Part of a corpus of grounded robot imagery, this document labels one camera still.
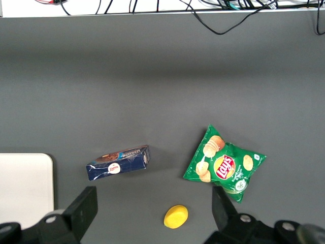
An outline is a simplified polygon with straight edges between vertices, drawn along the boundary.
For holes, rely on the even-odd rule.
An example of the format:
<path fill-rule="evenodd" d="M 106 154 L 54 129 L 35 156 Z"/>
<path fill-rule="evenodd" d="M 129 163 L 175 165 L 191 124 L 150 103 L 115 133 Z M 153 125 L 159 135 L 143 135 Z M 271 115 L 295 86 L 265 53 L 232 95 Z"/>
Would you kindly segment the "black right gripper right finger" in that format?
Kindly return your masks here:
<path fill-rule="evenodd" d="M 222 187 L 212 188 L 212 214 L 217 226 L 205 243 L 300 243 L 301 224 L 280 220 L 269 227 L 247 213 L 239 213 Z"/>

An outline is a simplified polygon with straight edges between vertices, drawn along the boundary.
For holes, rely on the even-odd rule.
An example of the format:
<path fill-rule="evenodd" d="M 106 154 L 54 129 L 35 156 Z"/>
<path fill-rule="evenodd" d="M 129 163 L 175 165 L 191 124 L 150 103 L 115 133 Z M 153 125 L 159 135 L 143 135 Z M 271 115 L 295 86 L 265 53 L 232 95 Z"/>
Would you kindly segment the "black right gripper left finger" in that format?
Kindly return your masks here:
<path fill-rule="evenodd" d="M 29 228 L 1 223 L 1 243 L 80 243 L 98 212 L 95 186 L 86 187 L 62 212 L 52 211 Z"/>

